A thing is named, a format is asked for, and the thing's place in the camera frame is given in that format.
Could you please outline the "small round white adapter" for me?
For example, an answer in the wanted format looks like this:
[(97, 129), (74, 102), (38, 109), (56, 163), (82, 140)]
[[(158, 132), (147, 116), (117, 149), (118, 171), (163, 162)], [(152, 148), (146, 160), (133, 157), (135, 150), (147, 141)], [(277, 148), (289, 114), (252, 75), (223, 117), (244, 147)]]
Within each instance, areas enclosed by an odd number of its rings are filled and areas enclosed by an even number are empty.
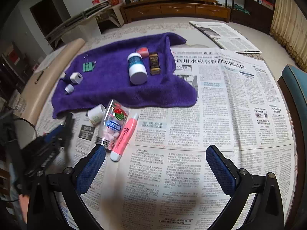
[(65, 88), (64, 88), (66, 94), (71, 94), (74, 92), (74, 86), (72, 84), (68, 84)]

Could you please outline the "white cube charger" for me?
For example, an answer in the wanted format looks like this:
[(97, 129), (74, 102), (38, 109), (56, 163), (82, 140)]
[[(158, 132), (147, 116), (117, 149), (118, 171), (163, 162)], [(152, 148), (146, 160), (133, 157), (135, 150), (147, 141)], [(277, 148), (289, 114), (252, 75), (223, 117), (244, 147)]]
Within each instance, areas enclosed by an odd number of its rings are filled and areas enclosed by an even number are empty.
[(80, 84), (82, 82), (82, 80), (83, 80), (83, 76), (79, 72), (73, 72), (70, 75), (70, 81), (73, 84)]

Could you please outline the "pink tube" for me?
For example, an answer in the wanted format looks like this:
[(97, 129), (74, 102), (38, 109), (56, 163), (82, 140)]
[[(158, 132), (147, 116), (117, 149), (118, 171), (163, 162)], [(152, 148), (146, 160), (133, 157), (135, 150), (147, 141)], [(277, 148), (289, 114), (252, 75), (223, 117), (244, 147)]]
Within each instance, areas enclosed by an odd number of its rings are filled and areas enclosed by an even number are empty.
[(124, 128), (110, 153), (110, 159), (112, 161), (118, 162), (121, 159), (123, 152), (136, 129), (137, 121), (138, 114), (135, 113), (124, 125)]

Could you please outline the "clear candy bottle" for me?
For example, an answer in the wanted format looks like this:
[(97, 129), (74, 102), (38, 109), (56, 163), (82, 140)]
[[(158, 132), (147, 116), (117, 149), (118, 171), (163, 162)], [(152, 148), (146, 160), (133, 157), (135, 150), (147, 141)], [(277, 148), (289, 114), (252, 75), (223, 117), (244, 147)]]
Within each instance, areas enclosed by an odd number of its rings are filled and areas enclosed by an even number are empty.
[(95, 144), (102, 145), (107, 151), (111, 151), (126, 124), (129, 112), (129, 108), (111, 99), (100, 122)]

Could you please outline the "green binder clip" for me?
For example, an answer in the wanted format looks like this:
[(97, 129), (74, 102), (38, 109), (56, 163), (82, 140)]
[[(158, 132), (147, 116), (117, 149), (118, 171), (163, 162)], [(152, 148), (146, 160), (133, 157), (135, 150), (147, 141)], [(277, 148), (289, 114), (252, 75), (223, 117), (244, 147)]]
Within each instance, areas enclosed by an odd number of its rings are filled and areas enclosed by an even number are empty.
[(90, 60), (89, 55), (85, 55), (84, 60), (85, 61), (82, 64), (82, 71), (84, 73), (92, 72), (95, 68), (97, 61), (96, 60)]

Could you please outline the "white blue labelled bottle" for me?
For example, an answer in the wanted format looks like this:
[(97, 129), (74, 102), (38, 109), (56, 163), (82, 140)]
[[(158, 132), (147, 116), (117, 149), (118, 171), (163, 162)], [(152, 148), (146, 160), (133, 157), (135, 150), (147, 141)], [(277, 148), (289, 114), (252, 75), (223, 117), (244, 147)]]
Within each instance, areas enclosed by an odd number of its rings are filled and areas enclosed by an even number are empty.
[(142, 85), (147, 81), (148, 74), (143, 58), (139, 53), (131, 53), (127, 57), (130, 82), (133, 85)]

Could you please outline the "small red pink jar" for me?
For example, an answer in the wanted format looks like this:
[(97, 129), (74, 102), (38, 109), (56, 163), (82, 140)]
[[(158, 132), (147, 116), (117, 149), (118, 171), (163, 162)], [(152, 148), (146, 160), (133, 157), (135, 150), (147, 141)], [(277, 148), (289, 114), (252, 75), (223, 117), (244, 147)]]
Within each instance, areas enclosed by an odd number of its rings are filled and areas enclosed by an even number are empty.
[(137, 48), (135, 52), (140, 54), (143, 59), (149, 56), (149, 49), (147, 47)]

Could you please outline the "beige bench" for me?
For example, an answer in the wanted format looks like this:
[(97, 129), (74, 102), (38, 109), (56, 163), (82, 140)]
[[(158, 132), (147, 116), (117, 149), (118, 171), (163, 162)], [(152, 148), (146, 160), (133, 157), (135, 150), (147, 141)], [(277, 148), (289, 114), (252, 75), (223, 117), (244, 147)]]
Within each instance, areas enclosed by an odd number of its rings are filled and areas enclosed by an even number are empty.
[(82, 38), (67, 44), (49, 67), (44, 70), (44, 74), (37, 84), (34, 82), (41, 72), (33, 74), (21, 93), (13, 114), (35, 125), (55, 83), (84, 44), (85, 40)]

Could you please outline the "black pen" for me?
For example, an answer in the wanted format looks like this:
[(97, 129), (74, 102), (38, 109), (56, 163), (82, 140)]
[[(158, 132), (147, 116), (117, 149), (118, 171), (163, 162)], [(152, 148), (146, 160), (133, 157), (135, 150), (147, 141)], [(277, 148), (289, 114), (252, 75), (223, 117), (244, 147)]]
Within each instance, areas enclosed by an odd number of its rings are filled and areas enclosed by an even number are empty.
[(34, 84), (37, 84), (39, 82), (39, 80), (40, 80), (40, 78), (42, 77), (43, 74), (44, 74), (44, 71), (41, 71), (38, 78), (35, 80)]

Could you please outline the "paper sheet on bench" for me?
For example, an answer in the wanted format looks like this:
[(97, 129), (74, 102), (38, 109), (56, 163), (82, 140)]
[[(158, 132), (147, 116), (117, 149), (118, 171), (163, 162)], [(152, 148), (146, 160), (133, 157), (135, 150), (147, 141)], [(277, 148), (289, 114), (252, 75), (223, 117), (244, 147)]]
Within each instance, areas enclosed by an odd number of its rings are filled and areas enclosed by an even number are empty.
[(40, 65), (37, 67), (37, 69), (34, 71), (34, 74), (39, 73), (41, 71), (44, 71), (49, 67), (49, 65), (53, 62), (53, 60), (62, 52), (62, 50), (66, 47), (62, 46), (61, 48), (53, 51), (49, 55), (46, 56), (46, 58), (40, 63)]

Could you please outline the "purple towel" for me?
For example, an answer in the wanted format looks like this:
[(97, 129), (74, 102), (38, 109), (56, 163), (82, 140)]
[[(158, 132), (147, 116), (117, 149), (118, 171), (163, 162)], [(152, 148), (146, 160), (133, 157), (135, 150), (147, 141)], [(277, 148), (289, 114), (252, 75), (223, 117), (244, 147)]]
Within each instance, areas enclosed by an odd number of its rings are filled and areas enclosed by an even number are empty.
[[(65, 111), (91, 109), (99, 104), (107, 105), (111, 99), (130, 108), (143, 107), (190, 107), (197, 102), (196, 89), (174, 75), (176, 64), (171, 46), (185, 44), (186, 40), (175, 33), (167, 32), (112, 42), (78, 55), (65, 71), (55, 88), (51, 104), (53, 118)], [(127, 57), (139, 47), (157, 52), (161, 73), (149, 75), (142, 85), (130, 82)], [(84, 56), (97, 63), (92, 72), (84, 73)], [(70, 75), (79, 72), (80, 84), (73, 84)], [(64, 88), (72, 84), (74, 92), (66, 94)]]

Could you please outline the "large newspaper on table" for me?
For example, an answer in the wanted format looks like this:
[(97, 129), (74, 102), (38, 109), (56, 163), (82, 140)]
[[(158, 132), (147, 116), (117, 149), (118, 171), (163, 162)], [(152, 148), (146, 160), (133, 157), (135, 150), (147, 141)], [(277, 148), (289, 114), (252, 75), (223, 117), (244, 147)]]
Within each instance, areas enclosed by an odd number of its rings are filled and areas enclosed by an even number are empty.
[(173, 48), (177, 77), (196, 96), (189, 108), (131, 109), (137, 128), (119, 162), (107, 158), (82, 195), (104, 229), (207, 229), (225, 207), (206, 149), (238, 168), (276, 175), (284, 215), (295, 182), (295, 141), (267, 65), (219, 49)]

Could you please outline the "folded grey rack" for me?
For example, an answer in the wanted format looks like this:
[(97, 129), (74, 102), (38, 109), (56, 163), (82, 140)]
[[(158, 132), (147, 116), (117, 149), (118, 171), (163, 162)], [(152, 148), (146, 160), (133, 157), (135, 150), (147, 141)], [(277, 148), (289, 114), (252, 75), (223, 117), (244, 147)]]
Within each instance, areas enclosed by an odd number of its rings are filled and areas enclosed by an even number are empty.
[(54, 28), (50, 33), (45, 36), (45, 39), (48, 41), (48, 44), (51, 45), (53, 42), (56, 42), (67, 32), (74, 29), (80, 24), (84, 24), (89, 19), (95, 18), (100, 14), (103, 14), (105, 11), (111, 8), (110, 0), (102, 1), (98, 4), (93, 5), (90, 8), (85, 9), (84, 11), (78, 13), (77, 15), (69, 18), (64, 21), (62, 24)]

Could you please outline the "teal chair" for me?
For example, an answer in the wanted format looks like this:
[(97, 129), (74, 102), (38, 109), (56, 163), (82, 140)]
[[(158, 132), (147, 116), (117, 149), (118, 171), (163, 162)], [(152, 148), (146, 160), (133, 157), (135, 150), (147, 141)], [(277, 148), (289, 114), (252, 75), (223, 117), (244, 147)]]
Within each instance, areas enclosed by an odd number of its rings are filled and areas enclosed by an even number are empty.
[(293, 66), (284, 67), (281, 77), (283, 78), (296, 106), (301, 123), (304, 156), (306, 161), (306, 72)]

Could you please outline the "folded newspaper far right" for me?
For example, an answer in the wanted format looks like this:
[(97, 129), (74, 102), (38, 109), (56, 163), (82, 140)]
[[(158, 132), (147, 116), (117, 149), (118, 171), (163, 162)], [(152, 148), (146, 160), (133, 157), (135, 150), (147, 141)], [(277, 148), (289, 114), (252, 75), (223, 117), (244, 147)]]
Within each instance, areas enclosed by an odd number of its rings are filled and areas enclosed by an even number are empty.
[(216, 43), (221, 49), (236, 53), (262, 53), (243, 35), (225, 23), (189, 21), (189, 24)]

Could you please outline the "beige curtain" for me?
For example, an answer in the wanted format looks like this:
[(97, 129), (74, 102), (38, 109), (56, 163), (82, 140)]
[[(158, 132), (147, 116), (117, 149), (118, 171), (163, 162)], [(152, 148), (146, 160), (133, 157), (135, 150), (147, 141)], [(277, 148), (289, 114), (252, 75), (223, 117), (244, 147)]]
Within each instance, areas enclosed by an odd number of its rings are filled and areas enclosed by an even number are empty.
[(306, 18), (294, 0), (276, 0), (270, 34), (306, 71)]

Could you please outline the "wooden tv cabinet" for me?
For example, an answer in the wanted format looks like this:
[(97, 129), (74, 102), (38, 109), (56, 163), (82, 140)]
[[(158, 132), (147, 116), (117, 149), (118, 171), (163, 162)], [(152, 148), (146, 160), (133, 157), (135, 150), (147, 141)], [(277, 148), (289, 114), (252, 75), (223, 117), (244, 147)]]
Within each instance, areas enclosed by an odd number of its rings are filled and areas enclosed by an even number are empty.
[(143, 0), (122, 5), (120, 11), (125, 23), (163, 17), (230, 20), (230, 9), (215, 0)]

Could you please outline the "dark shelf unit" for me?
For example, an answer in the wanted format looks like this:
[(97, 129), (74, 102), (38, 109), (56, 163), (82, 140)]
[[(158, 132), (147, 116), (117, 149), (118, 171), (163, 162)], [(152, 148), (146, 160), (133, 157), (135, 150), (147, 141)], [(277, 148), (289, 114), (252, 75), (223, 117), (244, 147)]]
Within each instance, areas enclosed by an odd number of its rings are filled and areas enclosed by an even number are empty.
[(230, 21), (270, 34), (276, 0), (225, 0)]

